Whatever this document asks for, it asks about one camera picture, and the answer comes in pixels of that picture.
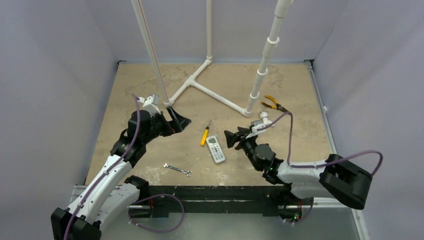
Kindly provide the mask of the white remote control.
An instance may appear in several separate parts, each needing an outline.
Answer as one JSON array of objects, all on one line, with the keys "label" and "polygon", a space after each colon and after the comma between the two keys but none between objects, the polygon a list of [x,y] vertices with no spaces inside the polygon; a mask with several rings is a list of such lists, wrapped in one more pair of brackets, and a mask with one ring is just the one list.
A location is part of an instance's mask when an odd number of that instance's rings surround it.
[{"label": "white remote control", "polygon": [[212,156],[213,161],[216,164],[223,163],[226,160],[226,157],[219,144],[217,137],[215,135],[209,136],[206,138],[205,142],[209,148],[210,155]]}]

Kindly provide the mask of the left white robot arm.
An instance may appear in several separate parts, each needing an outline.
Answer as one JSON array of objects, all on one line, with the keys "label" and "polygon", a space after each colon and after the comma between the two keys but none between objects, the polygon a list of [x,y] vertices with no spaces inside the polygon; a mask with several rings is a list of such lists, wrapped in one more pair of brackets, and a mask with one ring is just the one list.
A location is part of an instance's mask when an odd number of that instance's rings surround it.
[{"label": "left white robot arm", "polygon": [[128,125],[113,145],[110,155],[87,188],[65,209],[51,214],[55,240],[99,240],[103,231],[132,203],[142,205],[150,200],[149,183],[137,176],[126,178],[146,153],[146,146],[155,138],[182,132],[192,122],[167,107],[168,121],[163,112],[137,109]]}]

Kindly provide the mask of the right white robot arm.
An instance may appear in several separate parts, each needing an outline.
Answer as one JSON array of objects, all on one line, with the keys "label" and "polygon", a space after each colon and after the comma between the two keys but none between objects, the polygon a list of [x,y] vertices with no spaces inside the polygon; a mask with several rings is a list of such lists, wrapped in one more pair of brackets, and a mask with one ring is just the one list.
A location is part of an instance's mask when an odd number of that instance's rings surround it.
[{"label": "right white robot arm", "polygon": [[243,150],[253,168],[273,184],[287,185],[280,196],[288,204],[298,199],[332,198],[356,210],[365,208],[373,175],[340,155],[297,165],[277,158],[269,144],[258,144],[248,128],[238,127],[233,133],[225,130],[227,147]]}]

